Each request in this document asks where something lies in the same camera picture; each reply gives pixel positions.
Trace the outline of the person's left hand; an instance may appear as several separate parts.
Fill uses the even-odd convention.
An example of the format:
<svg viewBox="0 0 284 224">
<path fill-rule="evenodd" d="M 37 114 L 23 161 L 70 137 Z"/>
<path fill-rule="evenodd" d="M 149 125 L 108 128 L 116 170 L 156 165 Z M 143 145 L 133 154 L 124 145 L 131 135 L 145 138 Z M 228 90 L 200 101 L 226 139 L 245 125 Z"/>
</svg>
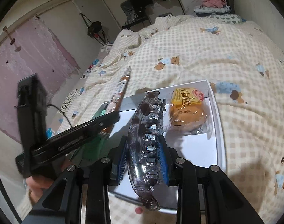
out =
<svg viewBox="0 0 284 224">
<path fill-rule="evenodd" d="M 54 180 L 42 175 L 32 175 L 26 178 L 29 190 L 29 199 L 32 205 L 36 204 L 44 194 L 44 190 L 50 188 Z"/>
</svg>

